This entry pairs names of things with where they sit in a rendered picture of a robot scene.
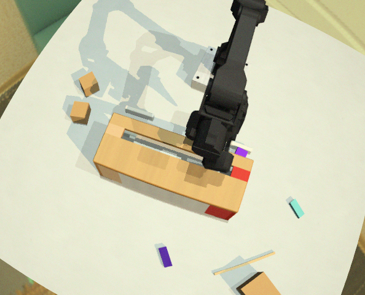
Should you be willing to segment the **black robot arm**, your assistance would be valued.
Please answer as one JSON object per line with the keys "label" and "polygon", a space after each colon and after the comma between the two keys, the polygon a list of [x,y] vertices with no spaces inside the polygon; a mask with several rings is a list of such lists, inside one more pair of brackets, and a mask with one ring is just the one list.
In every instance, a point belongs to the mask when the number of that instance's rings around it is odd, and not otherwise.
{"label": "black robot arm", "polygon": [[[215,66],[199,111],[190,114],[186,137],[194,141],[192,151],[207,159],[218,159],[227,133],[235,127],[248,101],[244,67],[255,28],[265,22],[269,11],[265,0],[233,0],[236,19],[228,42],[217,47]],[[235,114],[235,108],[238,106]]]}

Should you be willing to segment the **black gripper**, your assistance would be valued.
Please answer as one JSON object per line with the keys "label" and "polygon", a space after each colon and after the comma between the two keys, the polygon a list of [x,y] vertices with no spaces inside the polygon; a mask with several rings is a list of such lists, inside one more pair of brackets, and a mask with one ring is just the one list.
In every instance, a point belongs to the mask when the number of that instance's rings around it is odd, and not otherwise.
{"label": "black gripper", "polygon": [[224,173],[229,172],[230,166],[234,159],[234,155],[229,153],[230,144],[232,141],[235,141],[236,136],[239,134],[241,126],[245,121],[247,110],[248,110],[248,102],[246,102],[246,107],[243,111],[243,116],[241,119],[238,119],[236,126],[235,127],[230,125],[227,126],[228,130],[226,133],[220,157],[218,159],[203,158],[202,164],[205,169],[213,171],[221,171]]}

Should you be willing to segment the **turquoise rectangular bar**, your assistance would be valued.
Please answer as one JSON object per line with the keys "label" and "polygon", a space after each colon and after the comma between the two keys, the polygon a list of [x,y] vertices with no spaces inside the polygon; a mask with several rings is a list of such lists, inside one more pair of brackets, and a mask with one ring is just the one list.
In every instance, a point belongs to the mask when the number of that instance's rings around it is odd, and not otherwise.
{"label": "turquoise rectangular bar", "polygon": [[293,209],[294,213],[296,214],[297,218],[299,219],[303,214],[305,214],[296,199],[292,200],[289,205]]}

